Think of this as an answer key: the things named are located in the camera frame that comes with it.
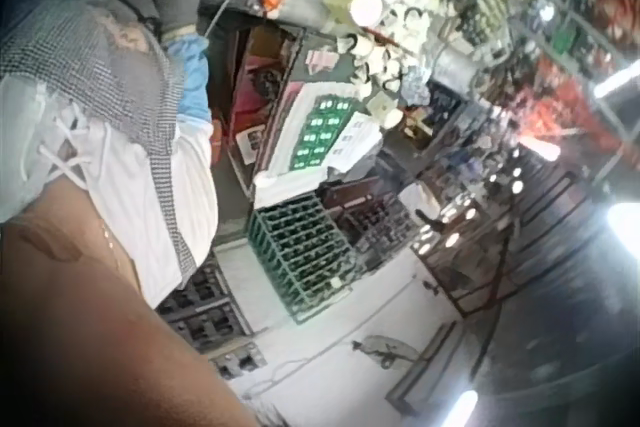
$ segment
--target ceiling light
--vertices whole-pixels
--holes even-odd
[[[640,260],[640,204],[621,203],[609,209],[607,220],[611,230],[629,252]]]
[[[445,242],[444,246],[445,247],[453,247],[455,245],[455,243],[458,241],[458,239],[460,238],[460,234],[455,232],[453,234],[451,234],[449,236],[449,238],[447,239],[447,241]]]
[[[442,427],[464,427],[478,403],[478,393],[468,390],[458,398]]]
[[[545,142],[535,137],[523,136],[520,137],[520,143],[549,162],[555,162],[560,157],[560,147],[550,142]]]
[[[423,255],[427,252],[427,250],[429,250],[431,248],[431,244],[424,244],[422,247],[420,247],[420,250],[418,251],[418,255]]]
[[[553,4],[546,5],[542,9],[540,9],[540,18],[543,22],[549,22],[553,19],[553,16],[556,15],[556,8]]]
[[[610,94],[614,90],[622,87],[635,77],[640,75],[640,60],[635,61],[626,69],[619,70],[611,75],[607,80],[600,82],[593,89],[593,95],[596,99],[601,99],[605,95]]]
[[[511,186],[511,191],[516,195],[522,192],[522,189],[524,189],[524,182],[521,180],[516,180]]]

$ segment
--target floor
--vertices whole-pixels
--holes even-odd
[[[248,243],[214,250],[268,362],[231,382],[242,399],[275,406],[293,426],[401,425],[384,396],[403,372],[382,370],[353,352],[351,341],[385,335],[420,351],[442,322],[457,318],[443,296],[423,288],[422,280],[433,279],[410,250],[302,325],[287,314]]]

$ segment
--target paper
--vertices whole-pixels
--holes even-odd
[[[382,134],[378,123],[368,115],[355,112],[324,160],[324,167],[346,173],[369,152]]]
[[[275,182],[267,187],[256,185],[253,207],[261,209],[279,204],[298,195],[316,190],[327,180],[326,167],[311,167],[304,170],[288,172],[276,177]]]
[[[253,164],[258,156],[258,151],[262,145],[262,135],[265,126],[259,125],[244,130],[236,135],[236,144],[240,149],[240,155],[244,161],[244,165]]]

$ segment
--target person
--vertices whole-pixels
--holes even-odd
[[[254,427],[153,311],[206,258],[199,0],[45,0],[0,41],[0,394],[19,425]]]

